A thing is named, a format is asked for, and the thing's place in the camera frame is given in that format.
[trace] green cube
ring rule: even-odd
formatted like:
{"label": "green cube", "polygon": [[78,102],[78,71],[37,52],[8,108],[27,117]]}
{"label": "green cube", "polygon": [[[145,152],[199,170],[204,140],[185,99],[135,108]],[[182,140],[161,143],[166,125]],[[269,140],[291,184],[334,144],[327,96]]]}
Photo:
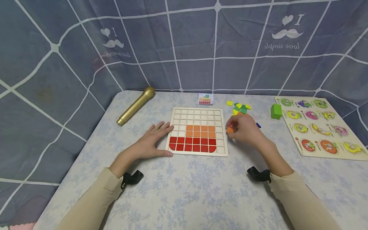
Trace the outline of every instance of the green cube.
{"label": "green cube", "polygon": [[279,120],[282,117],[281,105],[273,104],[271,107],[271,118]]}

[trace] fruit puzzle board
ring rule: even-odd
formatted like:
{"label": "fruit puzzle board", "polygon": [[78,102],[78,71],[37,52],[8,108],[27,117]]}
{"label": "fruit puzzle board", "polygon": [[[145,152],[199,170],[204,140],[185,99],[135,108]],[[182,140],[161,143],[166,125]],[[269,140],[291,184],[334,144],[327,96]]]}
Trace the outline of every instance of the fruit puzzle board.
{"label": "fruit puzzle board", "polygon": [[303,156],[368,160],[368,151],[324,98],[276,96]]}
{"label": "fruit puzzle board", "polygon": [[169,133],[166,150],[176,154],[228,156],[222,109],[174,107],[174,129]]}

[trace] floral tablecloth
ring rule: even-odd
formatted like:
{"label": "floral tablecloth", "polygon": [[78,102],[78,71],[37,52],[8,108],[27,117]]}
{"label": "floral tablecloth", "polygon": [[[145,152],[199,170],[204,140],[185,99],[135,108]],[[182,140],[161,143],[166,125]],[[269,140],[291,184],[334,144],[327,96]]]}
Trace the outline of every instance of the floral tablecloth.
{"label": "floral tablecloth", "polygon": [[[283,118],[270,118],[273,96],[215,94],[214,104],[205,106],[197,104],[197,93],[157,92],[128,123],[118,126],[117,118],[141,93],[116,95],[35,229],[54,229],[103,167],[151,124],[169,121],[173,107],[222,108],[227,119],[232,115],[227,100],[252,107],[249,114],[342,229],[368,229],[368,162],[301,156]],[[158,148],[165,144],[166,138]],[[227,158],[174,155],[136,162],[130,172],[140,170],[144,178],[113,204],[103,229],[293,229],[268,185],[247,175],[251,166],[266,169],[261,157],[249,146],[231,140],[228,146]]]}

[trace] orange puzzle piece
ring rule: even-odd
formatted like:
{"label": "orange puzzle piece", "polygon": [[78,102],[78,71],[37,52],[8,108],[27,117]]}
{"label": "orange puzzle piece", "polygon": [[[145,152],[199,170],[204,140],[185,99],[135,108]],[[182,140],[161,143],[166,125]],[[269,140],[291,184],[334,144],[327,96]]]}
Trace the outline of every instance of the orange puzzle piece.
{"label": "orange puzzle piece", "polygon": [[228,127],[228,128],[226,129],[226,132],[234,132],[234,130],[233,130],[232,128]]}

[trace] sleeve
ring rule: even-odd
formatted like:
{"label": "sleeve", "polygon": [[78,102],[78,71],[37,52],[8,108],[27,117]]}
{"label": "sleeve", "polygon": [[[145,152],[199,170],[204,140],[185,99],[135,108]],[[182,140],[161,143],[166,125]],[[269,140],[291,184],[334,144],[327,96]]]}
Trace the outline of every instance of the sleeve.
{"label": "sleeve", "polygon": [[104,168],[92,186],[63,217],[56,230],[98,230],[107,208],[122,192],[122,180]]}
{"label": "sleeve", "polygon": [[295,230],[340,230],[322,202],[296,172],[278,177],[271,173],[269,186],[284,206]]}

